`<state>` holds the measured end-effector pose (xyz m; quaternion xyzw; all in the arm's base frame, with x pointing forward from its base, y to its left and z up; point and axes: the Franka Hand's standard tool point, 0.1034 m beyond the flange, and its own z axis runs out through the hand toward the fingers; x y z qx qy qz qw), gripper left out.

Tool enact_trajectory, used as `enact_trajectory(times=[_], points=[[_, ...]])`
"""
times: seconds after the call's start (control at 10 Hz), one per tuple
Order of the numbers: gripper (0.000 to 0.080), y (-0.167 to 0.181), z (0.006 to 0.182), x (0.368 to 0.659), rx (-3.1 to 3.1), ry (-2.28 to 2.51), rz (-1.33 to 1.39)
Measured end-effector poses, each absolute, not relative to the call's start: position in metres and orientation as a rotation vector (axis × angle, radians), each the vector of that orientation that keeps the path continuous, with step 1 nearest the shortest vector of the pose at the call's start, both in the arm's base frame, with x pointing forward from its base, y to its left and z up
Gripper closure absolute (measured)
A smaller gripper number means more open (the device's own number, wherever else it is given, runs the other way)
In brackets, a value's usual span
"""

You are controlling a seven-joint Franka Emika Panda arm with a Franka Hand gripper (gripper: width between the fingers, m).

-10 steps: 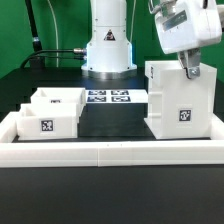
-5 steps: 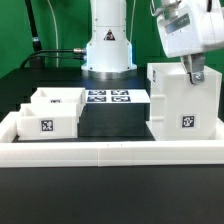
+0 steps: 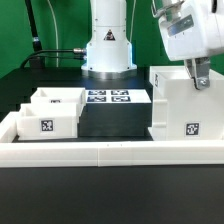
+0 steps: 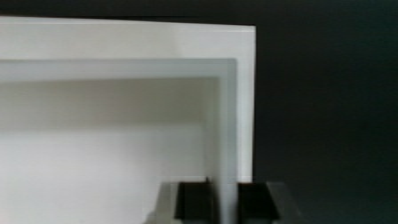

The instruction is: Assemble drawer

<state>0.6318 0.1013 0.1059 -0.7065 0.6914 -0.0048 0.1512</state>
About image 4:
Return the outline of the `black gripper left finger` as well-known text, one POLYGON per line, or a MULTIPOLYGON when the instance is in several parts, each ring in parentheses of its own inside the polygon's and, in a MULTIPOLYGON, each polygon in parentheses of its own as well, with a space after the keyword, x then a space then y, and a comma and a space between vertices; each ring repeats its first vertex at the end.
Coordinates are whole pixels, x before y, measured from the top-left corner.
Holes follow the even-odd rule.
POLYGON ((162 184, 155 224, 215 224, 215 196, 208 181, 162 184))

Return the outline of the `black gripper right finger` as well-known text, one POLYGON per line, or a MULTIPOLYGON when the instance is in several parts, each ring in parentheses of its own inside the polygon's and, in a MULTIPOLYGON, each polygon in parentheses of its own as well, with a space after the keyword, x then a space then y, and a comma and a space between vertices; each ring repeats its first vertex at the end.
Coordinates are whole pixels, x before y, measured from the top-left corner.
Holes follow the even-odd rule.
POLYGON ((238 224, 306 224, 283 182, 238 184, 238 224))

